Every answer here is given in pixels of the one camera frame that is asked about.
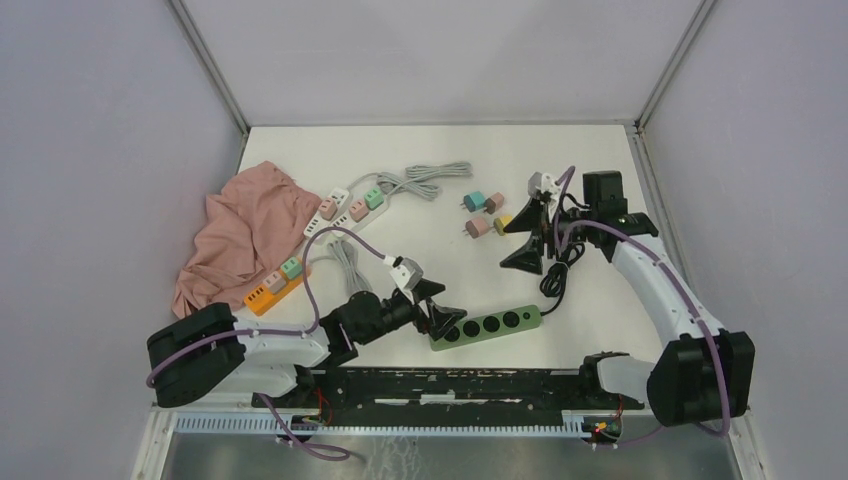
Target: white table surface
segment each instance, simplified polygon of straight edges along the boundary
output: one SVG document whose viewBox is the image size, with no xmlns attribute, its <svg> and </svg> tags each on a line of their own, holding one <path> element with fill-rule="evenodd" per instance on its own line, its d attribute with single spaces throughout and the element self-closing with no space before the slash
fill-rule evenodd
<svg viewBox="0 0 848 480">
<path fill-rule="evenodd" d="M 433 202 L 396 194 L 389 210 L 360 233 L 385 254 L 416 260 L 425 278 L 447 287 L 434 297 L 436 303 L 464 308 L 469 317 L 527 304 L 545 310 L 555 299 L 539 292 L 541 276 L 498 266 L 524 244 L 527 234 L 500 237 L 492 232 L 476 240 L 463 234 L 474 215 L 460 207 L 466 193 L 501 192 L 506 202 L 498 214 L 516 214 L 528 199 L 527 180 L 533 172 L 558 176 L 576 165 L 569 192 L 579 200 L 583 173 L 620 170 L 630 210 L 646 211 L 624 129 L 614 125 L 253 128 L 240 170 L 265 160 L 320 197 L 368 172 L 402 175 L 404 167 L 414 164 L 471 162 L 472 178 L 436 179 L 443 192 Z M 373 186 L 373 179 L 363 182 L 354 198 Z M 323 248 L 313 250 L 310 256 L 324 255 Z M 379 297 L 388 297 L 393 283 L 386 268 L 365 250 L 359 252 L 360 270 Z M 347 295 L 336 262 L 319 261 L 313 268 L 310 286 L 323 316 Z M 256 318 L 247 308 L 237 315 Z M 307 324 L 313 318 L 306 292 L 298 288 L 259 320 Z M 601 351 L 624 351 L 648 361 L 656 361 L 661 352 L 653 323 L 635 293 L 591 246 L 569 275 L 562 305 L 535 330 L 433 352 L 428 338 L 406 325 L 358 349 L 359 358 L 348 365 L 573 368 L 584 356 Z"/>
</svg>

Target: red wire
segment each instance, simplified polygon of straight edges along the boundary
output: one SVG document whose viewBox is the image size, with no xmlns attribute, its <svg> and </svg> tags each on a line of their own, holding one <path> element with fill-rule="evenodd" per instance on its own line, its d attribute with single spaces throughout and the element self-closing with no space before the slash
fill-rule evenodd
<svg viewBox="0 0 848 480">
<path fill-rule="evenodd" d="M 330 401 L 324 397 L 324 394 L 321 393 L 320 388 L 315 389 L 315 394 L 318 395 L 318 416 L 323 418 L 324 410 L 321 408 L 322 404 L 327 404 L 327 410 L 329 411 L 329 418 L 327 418 L 326 426 L 330 425 L 330 422 L 333 421 L 333 407 L 330 406 Z"/>
<path fill-rule="evenodd" d="M 612 421 L 616 421 L 621 418 L 621 414 L 624 413 L 624 396 L 618 396 L 618 410 L 615 411 L 615 416 L 612 417 Z"/>
</svg>

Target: metal edge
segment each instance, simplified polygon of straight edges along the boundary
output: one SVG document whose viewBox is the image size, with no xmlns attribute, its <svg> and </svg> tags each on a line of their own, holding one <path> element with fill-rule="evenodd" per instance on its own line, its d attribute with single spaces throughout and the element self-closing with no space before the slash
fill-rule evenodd
<svg viewBox="0 0 848 480">
<path fill-rule="evenodd" d="M 194 22 L 185 2 L 183 0 L 165 0 L 165 3 L 170 8 L 174 19 L 183 31 L 183 35 L 185 35 L 186 41 L 188 41 L 189 46 L 191 46 L 192 51 L 197 57 L 197 61 L 203 67 L 209 81 L 212 82 L 212 86 L 224 102 L 224 106 L 230 113 L 230 117 L 233 123 L 235 123 L 236 128 L 238 128 L 242 135 L 246 135 L 250 131 L 250 125 L 247 123 L 244 113 L 241 111 L 238 102 L 236 102 L 229 85 L 227 85 L 224 75 L 221 73 L 220 68 L 218 68 L 218 64 L 215 62 L 214 57 L 212 57 L 209 47 L 203 40 L 203 36 L 200 34 L 200 30 L 197 28 L 197 24 Z"/>
<path fill-rule="evenodd" d="M 293 416 L 279 414 L 295 434 L 356 435 L 356 436 L 527 436 L 587 438 L 583 432 L 582 415 L 562 412 L 562 425 L 503 425 L 503 426 L 320 426 L 315 429 L 297 428 Z M 271 412 L 182 412 L 172 428 L 179 434 L 212 435 L 285 435 Z"/>
<path fill-rule="evenodd" d="M 241 136 L 241 146 L 239 147 L 239 158 L 238 158 L 238 162 L 236 162 L 236 169 L 233 172 L 233 175 L 238 174 L 238 172 L 241 170 L 241 162 L 242 162 L 242 160 L 244 160 L 244 150 L 247 148 L 247 140 L 249 138 L 250 138 L 249 133 L 244 133 Z"/>
<path fill-rule="evenodd" d="M 603 418 L 603 417 L 612 417 L 617 412 L 615 410 L 563 410 L 562 414 L 565 415 L 573 415 L 579 416 L 583 418 Z M 651 417 L 654 418 L 654 412 L 650 408 L 644 408 L 642 410 L 624 410 L 621 413 L 622 417 Z"/>
<path fill-rule="evenodd" d="M 451 121 L 351 121 L 351 122 L 313 122 L 313 123 L 277 123 L 277 124 L 257 124 L 251 127 L 464 127 L 464 126 L 497 126 L 497 125 L 514 125 L 514 126 L 536 126 L 536 125 L 626 125 L 632 123 L 632 120 L 622 119 L 594 119 L 594 120 L 451 120 Z"/>
<path fill-rule="evenodd" d="M 136 454 L 131 480 L 159 480 L 165 470 L 165 461 L 171 449 L 171 437 L 177 423 L 177 414 L 153 410 L 147 417 L 147 426 Z"/>
<path fill-rule="evenodd" d="M 654 114 L 657 104 L 659 104 L 659 101 L 665 94 L 668 85 L 677 73 L 678 67 L 689 52 L 689 47 L 692 46 L 692 43 L 701 32 L 701 27 L 703 27 L 704 23 L 713 12 L 713 7 L 715 7 L 716 3 L 718 3 L 718 0 L 701 0 L 701 3 L 698 5 L 698 9 L 695 10 L 695 14 L 692 15 L 692 19 L 689 21 L 689 25 L 686 26 L 686 30 L 683 31 L 683 36 L 677 43 L 677 47 L 675 47 L 674 52 L 672 52 L 671 58 L 668 59 L 668 63 L 666 63 L 665 68 L 663 68 L 662 74 L 660 74 L 660 78 L 657 80 L 657 84 L 654 85 L 654 89 L 648 96 L 648 101 L 645 102 L 645 106 L 642 107 L 639 119 L 636 121 L 637 128 L 640 130 L 643 130 L 645 125 L 647 125 L 651 120 L 651 116 Z"/>
<path fill-rule="evenodd" d="M 214 414 L 236 414 L 236 413 L 267 413 L 266 407 L 253 407 L 250 404 L 250 399 L 237 403 L 224 402 L 204 402 L 203 399 L 192 402 L 188 405 L 175 408 L 153 407 L 155 412 L 174 412 L 177 414 L 183 413 L 214 413 Z M 317 408 L 277 408 L 280 415 L 317 415 Z"/>
<path fill-rule="evenodd" d="M 742 480 L 767 480 L 769 476 L 757 446 L 758 435 L 753 420 L 753 413 L 749 410 L 744 416 L 732 421 L 730 444 Z"/>
<path fill-rule="evenodd" d="M 660 236 L 663 239 L 671 262 L 677 267 L 680 275 L 691 287 L 688 274 L 690 271 L 689 265 L 680 251 L 680 240 L 677 236 L 677 230 L 674 228 L 674 222 L 663 201 L 663 195 L 657 182 L 656 174 L 654 173 L 653 164 L 648 155 L 644 136 L 632 124 L 625 125 L 624 131 L 627 134 L 627 143 L 630 144 L 630 153 L 636 164 L 636 175 L 639 177 L 639 183 L 642 185 L 642 193 L 645 195 L 648 214 L 660 231 Z"/>
</svg>

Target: orange power strip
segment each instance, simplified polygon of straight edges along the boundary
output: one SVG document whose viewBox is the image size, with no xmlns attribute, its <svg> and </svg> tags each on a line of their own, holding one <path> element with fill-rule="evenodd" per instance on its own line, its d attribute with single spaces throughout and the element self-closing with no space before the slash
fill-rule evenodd
<svg viewBox="0 0 848 480">
<path fill-rule="evenodd" d="M 247 305 L 247 308 L 249 308 L 255 315 L 263 315 L 271 307 L 276 305 L 277 302 L 282 300 L 283 297 L 300 286 L 300 284 L 303 283 L 303 275 L 309 275 L 311 273 L 311 269 L 306 268 L 305 272 L 298 274 L 294 279 L 289 279 L 283 273 L 282 269 L 277 269 L 272 272 L 271 275 L 266 277 L 266 279 L 263 280 L 263 282 L 256 287 L 255 290 L 244 297 L 244 304 Z M 273 288 L 274 280 L 276 279 L 276 281 L 279 281 L 280 278 L 284 279 L 286 284 L 277 293 L 273 293 L 271 289 Z"/>
</svg>

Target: white power strip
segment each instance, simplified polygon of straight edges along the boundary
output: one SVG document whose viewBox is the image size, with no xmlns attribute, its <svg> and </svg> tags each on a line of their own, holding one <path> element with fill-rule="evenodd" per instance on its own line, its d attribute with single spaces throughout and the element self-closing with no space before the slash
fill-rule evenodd
<svg viewBox="0 0 848 480">
<path fill-rule="evenodd" d="M 346 228 L 346 229 L 348 229 L 352 232 L 358 232 L 358 231 L 362 230 L 363 228 L 365 228 L 366 225 L 368 225 L 369 223 L 374 221 L 375 218 L 382 215 L 383 212 L 385 212 L 388 209 L 389 209 L 389 200 L 384 199 L 383 203 L 381 203 L 379 207 L 368 212 L 368 215 L 366 215 L 365 218 L 363 218 L 362 220 L 360 220 L 358 222 L 354 222 L 353 219 L 350 218 L 350 212 L 345 212 L 344 215 L 337 218 L 336 221 L 334 221 L 332 223 L 332 226 Z M 344 232 L 337 232 L 337 231 L 334 231 L 333 235 L 335 235 L 336 237 L 338 237 L 342 240 L 344 240 L 345 238 L 348 237 L 348 234 L 346 234 Z"/>
<path fill-rule="evenodd" d="M 327 198 L 332 198 L 333 201 L 336 202 L 336 215 L 347 215 L 347 207 L 350 205 L 351 200 L 349 191 L 344 188 L 336 187 L 332 192 L 330 192 L 330 195 Z M 309 223 L 306 224 L 306 228 L 303 229 L 303 235 L 306 238 L 312 238 L 315 235 L 315 232 L 324 227 L 329 227 L 331 222 L 332 221 L 324 220 L 324 218 L 321 217 L 320 212 L 315 212 L 315 215 L 312 216 L 312 220 L 310 220 Z M 324 240 L 326 239 L 327 235 L 321 235 L 320 238 L 315 240 L 315 243 L 320 245 L 324 243 Z"/>
</svg>

